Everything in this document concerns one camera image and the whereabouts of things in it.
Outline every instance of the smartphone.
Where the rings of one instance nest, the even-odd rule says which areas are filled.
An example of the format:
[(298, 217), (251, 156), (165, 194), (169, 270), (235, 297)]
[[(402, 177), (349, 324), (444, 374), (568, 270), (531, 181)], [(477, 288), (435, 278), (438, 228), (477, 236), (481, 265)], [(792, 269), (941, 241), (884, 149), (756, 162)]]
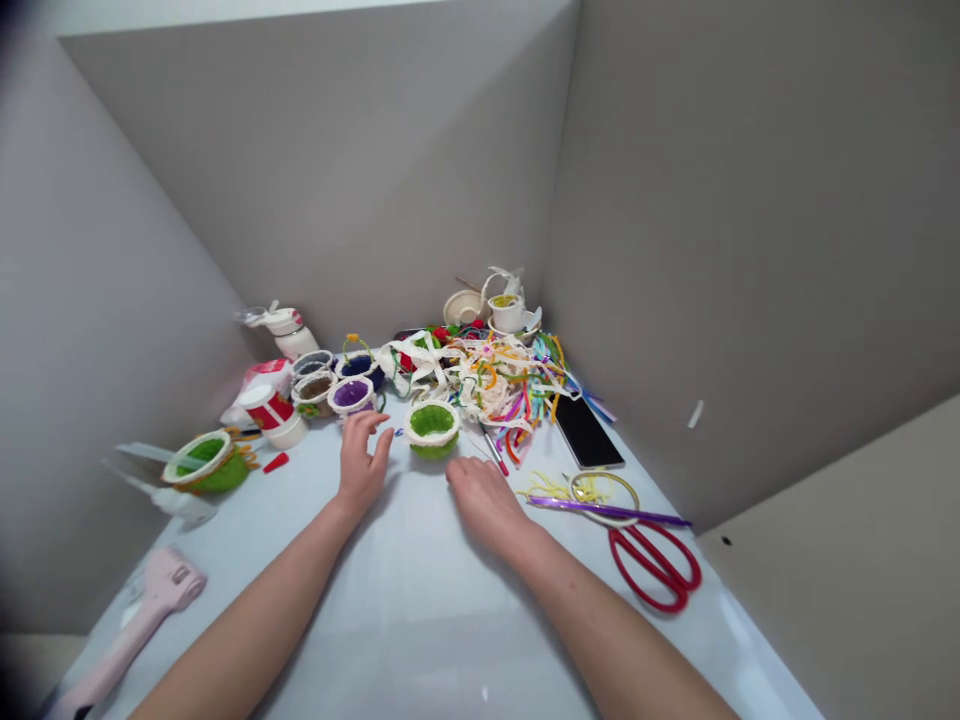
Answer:
[(623, 467), (623, 458), (585, 400), (571, 400), (561, 395), (557, 402), (557, 422), (581, 470)]

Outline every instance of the small woven basket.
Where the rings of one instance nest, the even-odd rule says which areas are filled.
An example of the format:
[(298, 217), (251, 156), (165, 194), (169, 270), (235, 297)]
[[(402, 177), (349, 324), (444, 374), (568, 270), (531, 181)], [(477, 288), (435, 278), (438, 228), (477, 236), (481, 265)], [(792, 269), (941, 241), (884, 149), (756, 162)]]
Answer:
[(327, 403), (331, 409), (346, 420), (351, 415), (376, 410), (376, 391), (370, 379), (362, 375), (341, 380), (327, 393)]
[(304, 378), (320, 370), (333, 370), (336, 358), (329, 350), (314, 350), (301, 355), (293, 363), (294, 379)]
[(326, 418), (333, 415), (327, 402), (330, 390), (337, 384), (337, 376), (329, 370), (318, 370), (297, 380), (290, 393), (294, 407), (304, 417)]
[[(205, 460), (207, 464), (199, 470), (189, 470), (180, 466), (185, 457)], [(163, 468), (161, 477), (180, 492), (199, 494), (229, 492), (249, 474), (250, 468), (231, 437), (223, 430), (214, 430), (180, 448)]]
[[(348, 353), (347, 345), (352, 342), (360, 343), (364, 349)], [(378, 392), (383, 384), (383, 370), (380, 369), (380, 364), (373, 357), (370, 346), (351, 333), (347, 335), (347, 340), (343, 343), (343, 361), (337, 364), (337, 377), (346, 380), (358, 376), (368, 378), (373, 383), (374, 392)]]
[(429, 400), (417, 405), (403, 423), (410, 449), (427, 460), (450, 454), (460, 436), (460, 414), (450, 403)]

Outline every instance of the glue gun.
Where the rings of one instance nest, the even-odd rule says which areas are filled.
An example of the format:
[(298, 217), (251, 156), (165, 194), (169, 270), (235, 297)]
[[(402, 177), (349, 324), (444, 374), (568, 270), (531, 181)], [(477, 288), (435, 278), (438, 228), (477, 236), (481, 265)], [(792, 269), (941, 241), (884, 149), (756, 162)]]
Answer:
[(106, 656), (54, 706), (47, 720), (82, 720), (126, 673), (130, 663), (171, 612), (184, 610), (207, 578), (172, 547), (154, 550), (143, 571), (143, 601), (137, 614), (120, 631)]

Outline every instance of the table surface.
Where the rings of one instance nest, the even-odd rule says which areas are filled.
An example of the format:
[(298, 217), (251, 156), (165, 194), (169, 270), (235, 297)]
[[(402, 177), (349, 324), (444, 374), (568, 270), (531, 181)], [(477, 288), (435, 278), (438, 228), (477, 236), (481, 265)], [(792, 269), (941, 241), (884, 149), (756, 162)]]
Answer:
[[(402, 426), (405, 403), (388, 393), (390, 424)], [(643, 508), (675, 514), (616, 432), (626, 460), (617, 474)], [(341, 430), (312, 429), (270, 475), (254, 471), (222, 498), (216, 517), (185, 530), (172, 520), (157, 545), (173, 544), (208, 575), (202, 595), (169, 616), (113, 693), (91, 718), (126, 718), (176, 659), (333, 497)], [(482, 455), (461, 432), (456, 449)], [(265, 465), (276, 455), (262, 448)], [(444, 478), (444, 461), (415, 456), (403, 437), (390, 451), (387, 487), (344, 549), (304, 642), (254, 717), (258, 718), (584, 718), (598, 717), (585, 686), (535, 601), (512, 572), (468, 538)], [(535, 433), (515, 490), (538, 470), (555, 481), (576, 465), (553, 426)], [(696, 550), (703, 585), (678, 617), (650, 612), (610, 556), (606, 531), (576, 513), (526, 512), (638, 608), (700, 670), (744, 720), (822, 720), (749, 617)], [(657, 543), (678, 568), (682, 556)], [(131, 598), (131, 577), (90, 634), (61, 683), (69, 688), (109, 647)], [(638, 580), (644, 577), (640, 571)], [(652, 578), (645, 590), (669, 598)]]

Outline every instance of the green woven basket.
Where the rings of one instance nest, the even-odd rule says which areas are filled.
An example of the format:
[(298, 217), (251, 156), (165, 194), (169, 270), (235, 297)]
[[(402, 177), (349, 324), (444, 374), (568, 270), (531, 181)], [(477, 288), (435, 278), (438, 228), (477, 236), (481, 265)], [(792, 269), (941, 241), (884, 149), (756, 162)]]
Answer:
[[(184, 457), (206, 461), (199, 470), (180, 465)], [(184, 445), (163, 469), (163, 480), (181, 492), (224, 493), (235, 489), (250, 474), (243, 456), (223, 430), (201, 435)]]
[(449, 455), (460, 437), (460, 417), (456, 409), (445, 402), (418, 405), (407, 415), (405, 425), (404, 434), (410, 448), (427, 460)]

